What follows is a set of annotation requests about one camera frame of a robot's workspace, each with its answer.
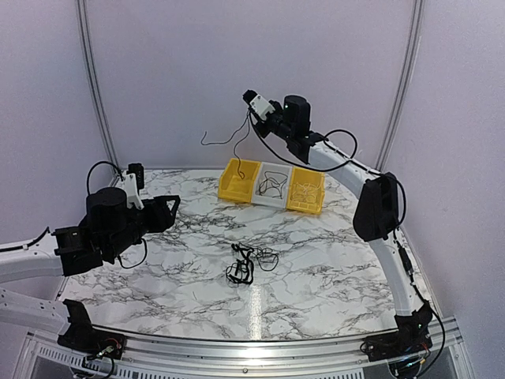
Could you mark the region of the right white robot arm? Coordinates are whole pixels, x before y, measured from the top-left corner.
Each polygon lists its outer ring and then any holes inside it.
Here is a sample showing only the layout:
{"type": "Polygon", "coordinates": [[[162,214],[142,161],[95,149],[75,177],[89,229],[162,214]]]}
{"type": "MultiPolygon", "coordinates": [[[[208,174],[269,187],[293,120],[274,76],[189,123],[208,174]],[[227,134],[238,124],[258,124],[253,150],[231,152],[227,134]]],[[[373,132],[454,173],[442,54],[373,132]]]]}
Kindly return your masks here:
{"type": "Polygon", "coordinates": [[[392,173],[375,171],[355,160],[354,154],[339,150],[330,133],[313,131],[311,106],[304,97],[289,95],[279,103],[248,90],[243,100],[260,141],[277,136],[297,158],[296,167],[329,174],[357,198],[354,231],[377,256],[394,300],[398,331],[391,336],[391,347],[399,354],[410,352],[421,342],[432,310],[414,283],[407,254],[394,241],[406,215],[402,184],[392,173]]]}

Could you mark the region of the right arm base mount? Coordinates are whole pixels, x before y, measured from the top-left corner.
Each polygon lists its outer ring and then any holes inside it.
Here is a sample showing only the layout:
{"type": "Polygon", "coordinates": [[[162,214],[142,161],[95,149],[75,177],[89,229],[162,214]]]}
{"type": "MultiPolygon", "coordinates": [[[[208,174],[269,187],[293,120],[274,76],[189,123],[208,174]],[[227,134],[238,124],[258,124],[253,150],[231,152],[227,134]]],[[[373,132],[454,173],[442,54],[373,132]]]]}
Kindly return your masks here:
{"type": "Polygon", "coordinates": [[[410,316],[395,316],[397,330],[367,336],[360,346],[370,362],[399,358],[432,347],[428,324],[433,318],[432,308],[422,306],[410,316]]]}

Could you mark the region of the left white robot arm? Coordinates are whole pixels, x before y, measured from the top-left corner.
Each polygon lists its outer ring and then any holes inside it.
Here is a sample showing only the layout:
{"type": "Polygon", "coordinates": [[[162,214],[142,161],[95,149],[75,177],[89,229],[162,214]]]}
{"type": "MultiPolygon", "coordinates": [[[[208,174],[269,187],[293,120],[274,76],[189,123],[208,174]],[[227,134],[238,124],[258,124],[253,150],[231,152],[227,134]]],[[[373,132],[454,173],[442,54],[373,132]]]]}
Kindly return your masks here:
{"type": "MultiPolygon", "coordinates": [[[[181,198],[162,195],[141,199],[144,167],[131,163],[123,171],[108,162],[122,187],[89,190],[86,213],[76,226],[45,229],[31,241],[1,247],[3,283],[37,277],[71,277],[104,264],[114,264],[134,245],[145,245],[145,235],[169,230],[176,220],[181,198]]],[[[85,306],[72,300],[49,301],[1,289],[1,321],[68,335],[82,351],[99,346],[85,306]]]]}

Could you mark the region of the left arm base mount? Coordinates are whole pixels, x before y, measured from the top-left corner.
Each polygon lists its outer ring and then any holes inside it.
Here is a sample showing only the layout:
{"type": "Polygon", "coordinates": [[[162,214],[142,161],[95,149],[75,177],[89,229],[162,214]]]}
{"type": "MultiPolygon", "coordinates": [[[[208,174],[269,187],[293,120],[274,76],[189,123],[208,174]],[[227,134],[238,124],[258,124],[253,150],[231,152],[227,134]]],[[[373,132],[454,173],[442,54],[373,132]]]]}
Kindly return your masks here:
{"type": "Polygon", "coordinates": [[[58,335],[60,346],[94,356],[111,347],[112,352],[105,354],[107,357],[113,359],[122,357],[125,335],[95,328],[83,303],[70,299],[62,303],[69,314],[67,317],[69,326],[58,335]]]}

